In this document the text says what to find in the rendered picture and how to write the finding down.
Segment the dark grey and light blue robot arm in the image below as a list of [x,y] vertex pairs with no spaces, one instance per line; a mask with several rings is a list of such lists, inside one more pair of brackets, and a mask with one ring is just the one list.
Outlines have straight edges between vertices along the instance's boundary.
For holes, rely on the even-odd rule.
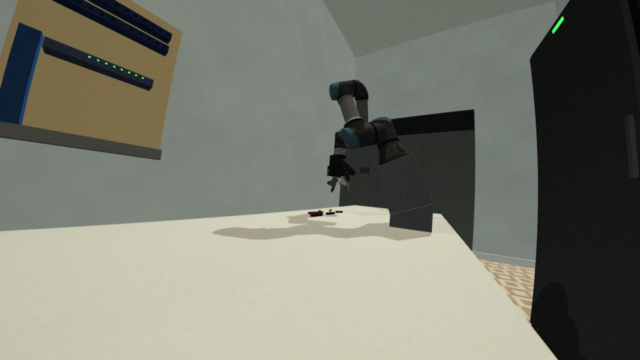
[[[368,122],[368,91],[359,80],[334,82],[329,95],[338,102],[344,117],[344,127],[334,134],[334,155],[349,150],[377,145],[379,166],[409,155],[402,146],[389,117],[381,116]],[[355,101],[356,105],[355,105]]]

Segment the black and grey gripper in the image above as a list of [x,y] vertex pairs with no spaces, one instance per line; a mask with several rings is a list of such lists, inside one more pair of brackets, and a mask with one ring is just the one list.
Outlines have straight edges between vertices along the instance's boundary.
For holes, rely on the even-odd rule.
[[341,180],[339,180],[338,183],[345,186],[346,192],[349,194],[349,173],[347,172],[346,167],[341,164],[343,159],[346,159],[346,156],[342,154],[330,155],[329,166],[327,166],[327,176],[331,176],[333,178],[332,180],[329,180],[327,184],[331,186],[331,193],[334,191],[336,183],[340,178]]

